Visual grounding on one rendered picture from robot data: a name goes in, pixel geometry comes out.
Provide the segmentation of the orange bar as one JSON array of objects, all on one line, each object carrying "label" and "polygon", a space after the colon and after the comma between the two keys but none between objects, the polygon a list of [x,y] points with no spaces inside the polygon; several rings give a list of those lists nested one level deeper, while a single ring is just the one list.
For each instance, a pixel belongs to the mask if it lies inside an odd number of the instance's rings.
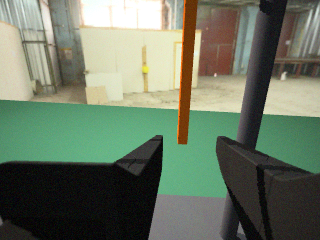
[{"label": "orange bar", "polygon": [[187,145],[198,0],[184,0],[178,144]]}]

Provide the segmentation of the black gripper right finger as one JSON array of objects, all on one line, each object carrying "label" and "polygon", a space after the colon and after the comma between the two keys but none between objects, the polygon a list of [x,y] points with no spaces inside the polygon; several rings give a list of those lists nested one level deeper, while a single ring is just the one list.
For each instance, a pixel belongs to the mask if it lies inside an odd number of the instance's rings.
[{"label": "black gripper right finger", "polygon": [[216,155],[247,240],[320,240],[320,173],[225,136]]}]

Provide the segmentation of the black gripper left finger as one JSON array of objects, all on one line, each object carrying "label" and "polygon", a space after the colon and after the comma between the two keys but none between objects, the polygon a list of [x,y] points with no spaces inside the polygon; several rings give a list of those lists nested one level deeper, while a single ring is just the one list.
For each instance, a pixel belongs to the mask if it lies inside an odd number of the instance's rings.
[{"label": "black gripper left finger", "polygon": [[113,163],[0,163],[0,216],[99,220],[106,240],[148,240],[163,159],[156,135]]}]

